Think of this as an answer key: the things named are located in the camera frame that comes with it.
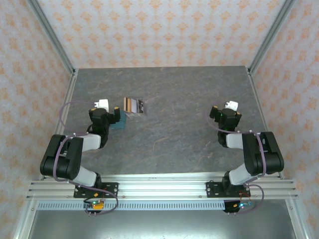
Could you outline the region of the aluminium mounting rail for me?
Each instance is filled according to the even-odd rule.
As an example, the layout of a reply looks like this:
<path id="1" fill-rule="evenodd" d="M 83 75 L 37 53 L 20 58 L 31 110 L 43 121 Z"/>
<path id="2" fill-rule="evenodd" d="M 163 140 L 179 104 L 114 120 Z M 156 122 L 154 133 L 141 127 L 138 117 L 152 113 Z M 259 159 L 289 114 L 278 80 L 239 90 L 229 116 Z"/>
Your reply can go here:
<path id="1" fill-rule="evenodd" d="M 204 200 L 206 182 L 220 182 L 222 172 L 164 173 L 103 175 L 103 182 L 119 183 L 118 198 L 121 200 Z M 251 187 L 251 199 L 298 199 L 295 182 L 282 179 L 278 173 L 264 176 L 255 181 L 260 189 Z M 71 200 L 74 186 L 57 182 L 51 177 L 31 182 L 26 195 L 31 200 Z"/>

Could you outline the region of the grey metal sheet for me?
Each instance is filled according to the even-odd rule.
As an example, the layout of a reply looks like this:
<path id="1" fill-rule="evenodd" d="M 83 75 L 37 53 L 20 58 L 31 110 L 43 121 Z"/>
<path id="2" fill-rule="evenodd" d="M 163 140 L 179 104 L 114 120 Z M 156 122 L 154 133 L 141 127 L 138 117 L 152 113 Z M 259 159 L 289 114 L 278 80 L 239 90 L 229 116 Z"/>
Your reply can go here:
<path id="1" fill-rule="evenodd" d="M 29 239 L 296 239 L 288 213 L 222 211 L 38 211 Z"/>

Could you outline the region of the aluminium side rail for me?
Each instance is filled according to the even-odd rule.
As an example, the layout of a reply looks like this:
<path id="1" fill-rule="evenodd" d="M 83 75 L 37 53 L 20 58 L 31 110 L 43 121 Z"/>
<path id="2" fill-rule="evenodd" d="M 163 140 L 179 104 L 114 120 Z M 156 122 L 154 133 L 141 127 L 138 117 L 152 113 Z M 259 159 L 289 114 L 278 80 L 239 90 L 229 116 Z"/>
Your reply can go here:
<path id="1" fill-rule="evenodd" d="M 266 126 L 253 78 L 248 71 L 247 75 L 254 98 L 253 103 L 244 106 L 249 112 L 246 126 L 252 131 L 244 146 L 244 159 L 247 171 L 256 180 L 266 175 L 281 174 L 285 164 L 275 136 Z"/>
<path id="2" fill-rule="evenodd" d="M 70 76 L 70 82 L 65 94 L 65 98 L 62 104 L 65 104 L 69 101 L 72 100 L 72 96 L 73 96 L 73 92 L 74 92 L 74 88 L 75 88 L 75 84 L 76 84 L 76 80 L 77 80 L 77 76 L 78 76 L 78 72 L 79 72 L 79 68 L 76 68 L 74 70 L 74 72 L 71 74 Z M 64 126 L 63 124 L 60 122 L 60 120 L 62 120 L 63 123 L 66 123 L 67 121 L 67 116 L 68 116 L 68 112 L 69 112 L 69 108 L 70 105 L 67 105 L 63 108 L 61 115 L 58 115 L 58 122 L 55 128 L 55 132 L 54 134 L 63 134 L 64 133 Z"/>

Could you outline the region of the aluminium frame post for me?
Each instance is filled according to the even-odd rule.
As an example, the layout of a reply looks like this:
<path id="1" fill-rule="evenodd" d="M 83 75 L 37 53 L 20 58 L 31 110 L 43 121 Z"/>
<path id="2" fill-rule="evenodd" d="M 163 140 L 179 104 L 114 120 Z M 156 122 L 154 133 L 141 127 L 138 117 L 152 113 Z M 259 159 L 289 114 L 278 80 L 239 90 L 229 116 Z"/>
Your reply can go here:
<path id="1" fill-rule="evenodd" d="M 31 9 L 33 10 L 35 16 L 37 17 L 40 25 L 42 26 L 44 32 L 46 33 L 47 37 L 49 38 L 50 42 L 53 45 L 56 53 L 58 54 L 60 60 L 62 61 L 63 66 L 65 69 L 70 73 L 73 74 L 75 72 L 75 68 L 73 67 L 70 59 L 68 58 L 61 42 L 59 41 L 57 35 L 54 32 L 52 25 L 50 24 L 47 16 L 45 15 L 42 7 L 38 0 L 26 0 Z"/>
<path id="2" fill-rule="evenodd" d="M 287 15 L 290 13 L 292 6 L 296 0 L 285 0 L 282 7 L 280 8 L 275 20 L 273 21 L 269 31 L 267 32 L 261 46 L 259 47 L 250 67 L 248 68 L 248 73 L 250 76 L 256 72 L 259 64 L 267 53 L 272 41 L 280 30 L 282 24 L 284 23 Z"/>

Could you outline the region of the aluminium frame leg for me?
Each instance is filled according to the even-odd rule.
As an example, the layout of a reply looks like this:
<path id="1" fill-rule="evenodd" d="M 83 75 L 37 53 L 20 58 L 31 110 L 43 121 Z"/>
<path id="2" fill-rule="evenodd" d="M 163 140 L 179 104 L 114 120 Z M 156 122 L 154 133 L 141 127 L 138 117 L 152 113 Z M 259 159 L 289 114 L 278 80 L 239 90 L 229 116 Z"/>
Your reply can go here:
<path id="1" fill-rule="evenodd" d="M 296 239 L 308 239 L 308 233 L 306 232 L 302 215 L 298 209 L 298 202 L 295 199 L 286 199 L 286 206 L 289 212 L 291 223 L 294 229 Z"/>
<path id="2" fill-rule="evenodd" d="M 27 201 L 22 212 L 20 218 L 18 220 L 17 228 L 15 230 L 13 239 L 28 239 L 32 224 L 35 218 L 35 214 L 38 207 L 38 201 L 32 200 Z"/>

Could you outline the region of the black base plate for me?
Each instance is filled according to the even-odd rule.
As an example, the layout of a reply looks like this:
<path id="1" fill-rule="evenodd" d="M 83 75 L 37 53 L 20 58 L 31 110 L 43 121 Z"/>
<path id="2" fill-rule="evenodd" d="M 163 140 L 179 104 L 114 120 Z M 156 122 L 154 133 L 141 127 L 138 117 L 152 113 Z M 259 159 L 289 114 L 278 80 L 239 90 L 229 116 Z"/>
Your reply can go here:
<path id="1" fill-rule="evenodd" d="M 119 190 L 119 183 L 102 182 L 100 189 L 111 192 L 117 196 L 118 190 Z M 97 190 L 90 190 L 83 187 L 75 186 L 73 197 L 80 198 L 80 199 L 90 199 L 90 198 L 105 199 L 105 198 L 112 198 L 113 196 L 111 196 L 109 193 L 104 193 Z"/>
<path id="2" fill-rule="evenodd" d="M 242 185 L 234 186 L 230 184 L 224 186 L 222 182 L 209 181 L 205 183 L 205 186 L 208 198 L 248 198 L 251 196 L 250 192 Z"/>

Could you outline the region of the teal card holder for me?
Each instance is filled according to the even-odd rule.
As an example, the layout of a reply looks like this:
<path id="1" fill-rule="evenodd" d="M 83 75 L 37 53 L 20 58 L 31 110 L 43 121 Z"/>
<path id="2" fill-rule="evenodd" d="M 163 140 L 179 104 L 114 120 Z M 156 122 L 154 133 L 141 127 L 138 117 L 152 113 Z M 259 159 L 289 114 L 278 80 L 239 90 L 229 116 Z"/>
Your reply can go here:
<path id="1" fill-rule="evenodd" d="M 115 124 L 110 125 L 110 129 L 118 130 L 118 129 L 124 129 L 126 125 L 126 114 L 124 111 L 120 111 L 121 117 L 120 121 L 116 122 Z"/>

